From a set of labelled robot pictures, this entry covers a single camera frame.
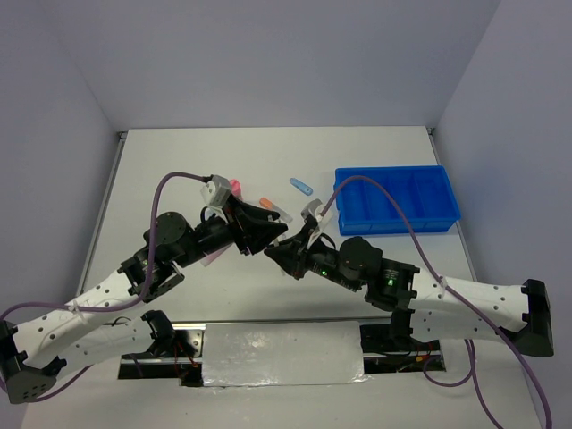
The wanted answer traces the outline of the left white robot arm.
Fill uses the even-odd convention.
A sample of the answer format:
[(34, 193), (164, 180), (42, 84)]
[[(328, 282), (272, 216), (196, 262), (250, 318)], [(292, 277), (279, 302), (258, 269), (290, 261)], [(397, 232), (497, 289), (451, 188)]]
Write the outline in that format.
[(183, 281), (181, 269), (229, 245), (255, 255), (287, 230), (276, 212), (235, 197), (196, 227), (176, 212), (156, 215), (145, 247), (98, 285), (29, 322), (1, 322), (1, 385), (8, 400), (46, 400), (59, 379), (108, 358), (169, 354), (177, 333), (166, 314), (149, 305)]

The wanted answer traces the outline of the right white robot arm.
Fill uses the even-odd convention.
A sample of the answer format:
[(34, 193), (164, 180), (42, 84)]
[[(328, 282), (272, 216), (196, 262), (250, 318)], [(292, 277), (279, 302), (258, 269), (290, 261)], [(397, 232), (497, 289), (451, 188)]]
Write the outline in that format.
[(365, 293), (366, 303), (391, 315), (390, 343), (409, 349), (416, 342), (508, 340), (529, 357), (554, 354), (546, 286), (495, 285), (445, 276), (391, 260), (361, 237), (331, 248), (311, 241), (307, 230), (265, 250), (287, 275), (315, 273), (348, 290)]

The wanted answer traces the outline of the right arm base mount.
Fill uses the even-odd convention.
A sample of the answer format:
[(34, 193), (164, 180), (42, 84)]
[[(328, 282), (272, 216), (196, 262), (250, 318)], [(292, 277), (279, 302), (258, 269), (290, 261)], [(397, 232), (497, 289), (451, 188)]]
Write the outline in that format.
[(418, 373), (424, 365), (428, 371), (445, 371), (438, 341), (393, 339), (388, 323), (361, 323), (359, 331), (365, 374)]

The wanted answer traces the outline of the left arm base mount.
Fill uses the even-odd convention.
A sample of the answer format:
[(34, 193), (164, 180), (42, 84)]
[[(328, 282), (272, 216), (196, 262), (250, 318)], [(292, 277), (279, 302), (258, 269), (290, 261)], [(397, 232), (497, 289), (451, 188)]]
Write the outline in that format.
[(183, 387), (202, 387), (204, 328), (177, 329), (162, 311), (142, 316), (151, 329), (151, 345), (121, 356), (120, 380), (173, 379)]

